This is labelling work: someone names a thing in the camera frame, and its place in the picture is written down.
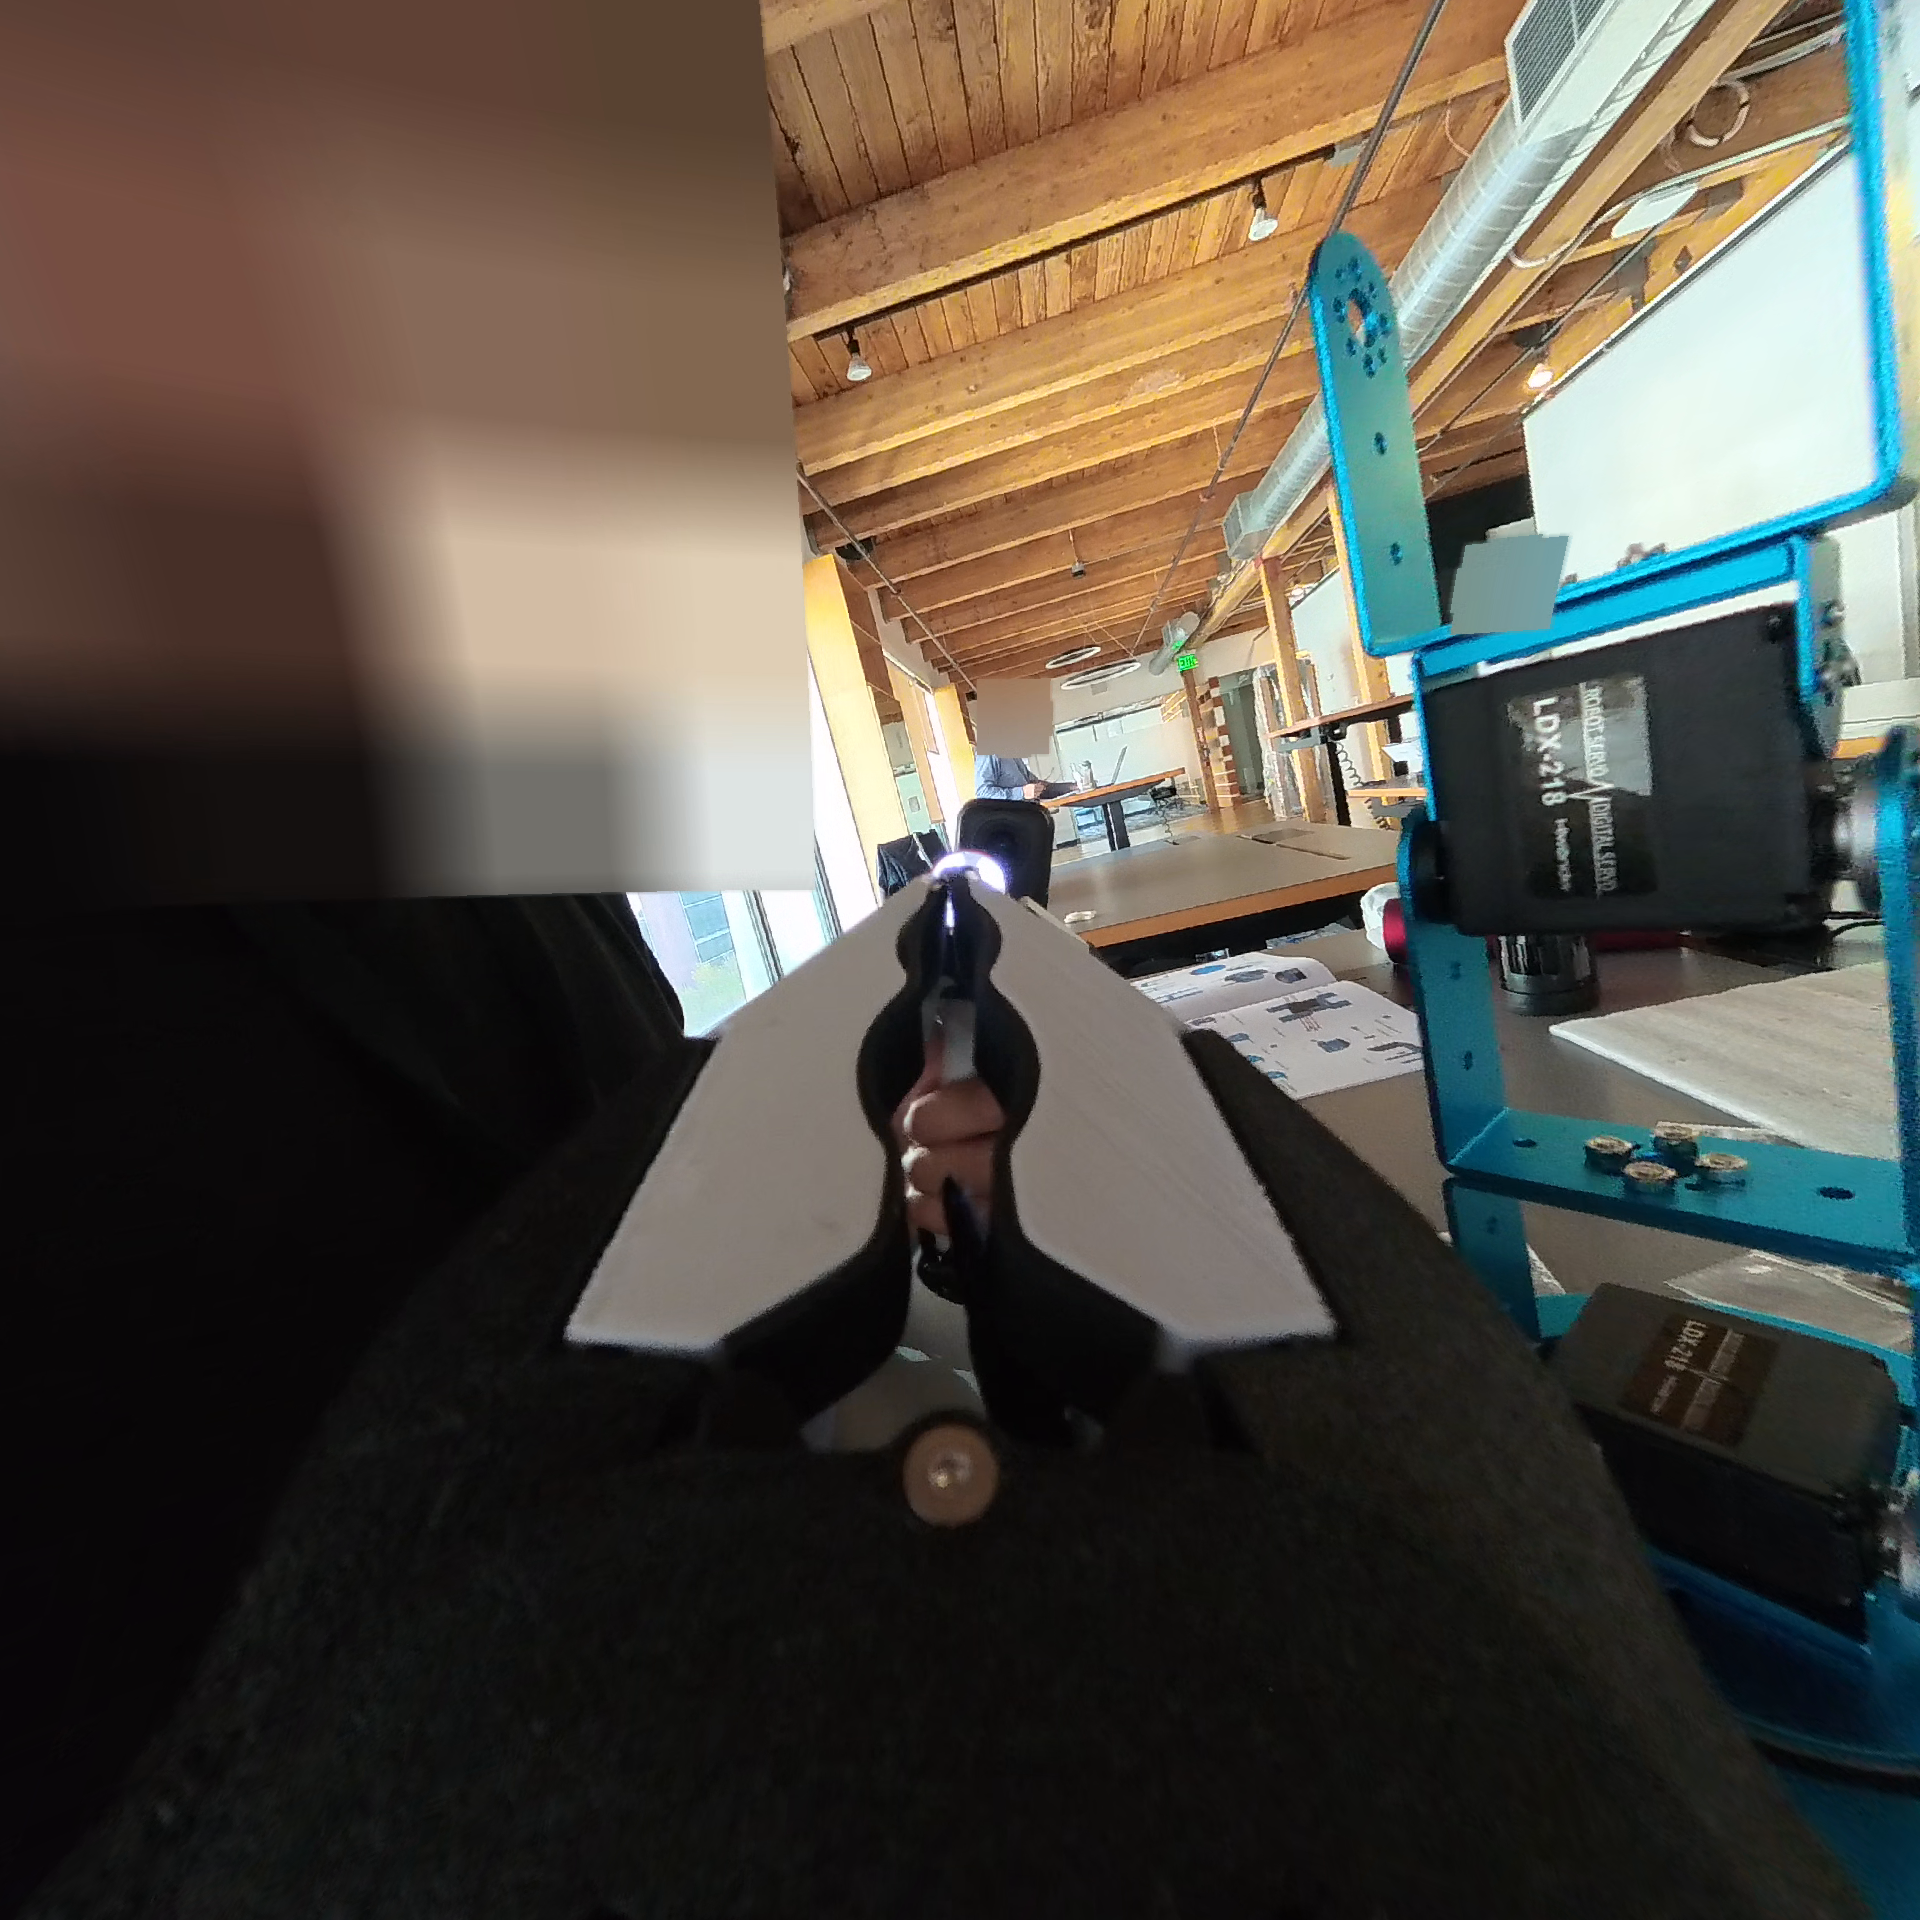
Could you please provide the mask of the person's left hand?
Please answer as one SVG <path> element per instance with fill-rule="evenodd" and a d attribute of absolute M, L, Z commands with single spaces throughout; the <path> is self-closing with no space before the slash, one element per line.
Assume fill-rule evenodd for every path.
<path fill-rule="evenodd" d="M 956 1188 L 972 1216 L 991 1216 L 1001 1125 L 1005 1115 L 985 1084 L 946 1084 L 943 1071 L 927 1062 L 893 1120 L 906 1218 L 919 1234 L 950 1237 L 946 1188 Z"/>

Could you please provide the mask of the illustrated instruction manual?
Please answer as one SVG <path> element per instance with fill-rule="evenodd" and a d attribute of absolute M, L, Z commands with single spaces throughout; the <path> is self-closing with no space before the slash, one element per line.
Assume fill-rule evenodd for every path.
<path fill-rule="evenodd" d="M 1295 954 L 1233 954 L 1132 983 L 1167 1020 L 1229 1043 L 1290 1098 L 1424 1073 L 1415 1013 Z"/>

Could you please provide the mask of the wall whiteboard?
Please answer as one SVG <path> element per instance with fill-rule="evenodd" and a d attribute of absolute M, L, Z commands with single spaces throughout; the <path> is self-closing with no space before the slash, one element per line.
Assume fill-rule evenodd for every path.
<path fill-rule="evenodd" d="M 1590 581 L 1877 470 L 1860 189 L 1838 157 L 1525 421 L 1534 523 Z"/>

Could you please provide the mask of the silver plastic bag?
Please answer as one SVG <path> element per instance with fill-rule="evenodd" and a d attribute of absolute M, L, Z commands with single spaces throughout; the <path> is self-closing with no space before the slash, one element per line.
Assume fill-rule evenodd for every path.
<path fill-rule="evenodd" d="M 1883 1345 L 1905 1341 L 1912 1310 L 1907 1289 L 1899 1278 L 1757 1251 L 1728 1252 L 1663 1289 L 1681 1299 L 1769 1313 Z"/>

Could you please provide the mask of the black knurled cylinder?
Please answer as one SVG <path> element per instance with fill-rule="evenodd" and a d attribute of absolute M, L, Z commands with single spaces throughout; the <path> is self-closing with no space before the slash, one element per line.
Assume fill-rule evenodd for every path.
<path fill-rule="evenodd" d="M 1577 933 L 1497 936 L 1502 994 L 1529 1020 L 1564 1020 L 1596 1009 L 1596 962 Z"/>

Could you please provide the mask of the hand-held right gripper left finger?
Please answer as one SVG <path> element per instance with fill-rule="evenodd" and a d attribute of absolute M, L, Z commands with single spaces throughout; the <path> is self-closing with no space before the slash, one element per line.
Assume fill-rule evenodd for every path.
<path fill-rule="evenodd" d="M 867 1098 L 861 1049 L 906 987 L 914 880 L 737 1011 L 641 1175 L 566 1333 L 712 1356 L 768 1307 L 851 1263 L 878 1228 L 893 1098 Z"/>

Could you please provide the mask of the white work mat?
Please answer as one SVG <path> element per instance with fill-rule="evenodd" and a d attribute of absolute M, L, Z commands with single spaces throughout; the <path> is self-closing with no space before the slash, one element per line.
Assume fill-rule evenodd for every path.
<path fill-rule="evenodd" d="M 1554 1036 L 1789 1143 L 1899 1159 L 1884 965 L 1571 1020 Z"/>

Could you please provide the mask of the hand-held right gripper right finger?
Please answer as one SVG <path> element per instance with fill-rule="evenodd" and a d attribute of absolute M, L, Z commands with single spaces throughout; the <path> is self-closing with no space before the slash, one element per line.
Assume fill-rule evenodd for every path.
<path fill-rule="evenodd" d="M 966 893 L 1007 1117 L 981 1310 L 1023 1356 L 1204 1356 L 1337 1319 L 1178 1027 L 1089 948 Z"/>

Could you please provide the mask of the blue hobby robot arm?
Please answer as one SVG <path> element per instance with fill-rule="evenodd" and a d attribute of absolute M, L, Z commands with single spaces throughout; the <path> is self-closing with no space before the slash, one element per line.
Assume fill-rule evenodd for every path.
<path fill-rule="evenodd" d="M 1440 622 L 1401 316 L 1347 232 L 1311 267 L 1314 355 L 1356 629 L 1412 658 L 1435 817 L 1402 828 L 1407 962 L 1451 1244 L 1526 1338 L 1521 1205 L 1827 1263 L 1916 1289 L 1916 737 L 1837 791 L 1854 678 L 1827 532 L 1916 474 L 1905 62 L 1897 4 L 1847 4 L 1873 469 L 1587 584 L 1549 622 Z M 1884 931 L 1893 1162 L 1603 1143 L 1510 1105 L 1487 938 L 1778 931 L 1860 883 Z M 1916 1792 L 1916 1416 L 1877 1356 L 1599 1284 L 1554 1375 L 1638 1512 L 1717 1691 L 1773 1759 Z"/>

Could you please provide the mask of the large window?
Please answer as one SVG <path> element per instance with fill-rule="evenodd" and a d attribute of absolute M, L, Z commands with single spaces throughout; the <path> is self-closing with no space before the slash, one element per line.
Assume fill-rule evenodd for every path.
<path fill-rule="evenodd" d="M 630 907 L 686 1033 L 712 1030 L 839 933 L 819 877 L 797 893 L 630 893 Z"/>

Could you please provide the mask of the silver ventilation duct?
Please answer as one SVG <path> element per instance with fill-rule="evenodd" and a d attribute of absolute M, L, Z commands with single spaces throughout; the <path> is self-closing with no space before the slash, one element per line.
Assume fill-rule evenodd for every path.
<path fill-rule="evenodd" d="M 1526 4 L 1508 40 L 1508 102 L 1389 278 L 1418 363 L 1645 82 L 1702 4 Z"/>

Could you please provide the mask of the wooden table with black legs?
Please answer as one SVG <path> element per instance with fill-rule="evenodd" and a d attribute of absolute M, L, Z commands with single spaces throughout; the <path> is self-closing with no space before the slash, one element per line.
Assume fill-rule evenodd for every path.
<path fill-rule="evenodd" d="M 1111 851 L 1126 851 L 1132 847 L 1129 831 L 1129 804 L 1142 804 L 1152 808 L 1154 824 L 1170 828 L 1170 824 L 1184 808 L 1184 789 L 1178 786 L 1174 772 L 1139 775 L 1132 779 L 1096 783 L 1089 789 L 1069 789 L 1063 795 L 1046 798 L 1040 805 L 1049 811 L 1095 811 L 1103 819 L 1103 831 Z"/>

